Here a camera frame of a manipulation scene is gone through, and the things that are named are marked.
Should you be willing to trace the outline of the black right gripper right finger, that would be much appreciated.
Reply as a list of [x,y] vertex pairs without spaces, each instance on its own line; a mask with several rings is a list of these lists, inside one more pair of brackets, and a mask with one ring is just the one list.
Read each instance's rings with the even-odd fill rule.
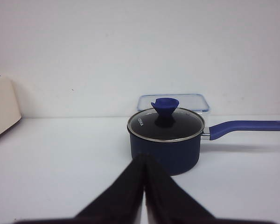
[[145,195],[150,224],[269,224],[263,220],[218,218],[186,193],[150,155],[145,160]]

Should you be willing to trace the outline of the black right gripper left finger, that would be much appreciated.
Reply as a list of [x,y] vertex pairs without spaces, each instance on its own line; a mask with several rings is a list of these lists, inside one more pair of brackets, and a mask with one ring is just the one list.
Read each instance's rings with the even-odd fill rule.
[[19,224],[139,224],[146,157],[137,156],[115,182],[72,218],[18,221]]

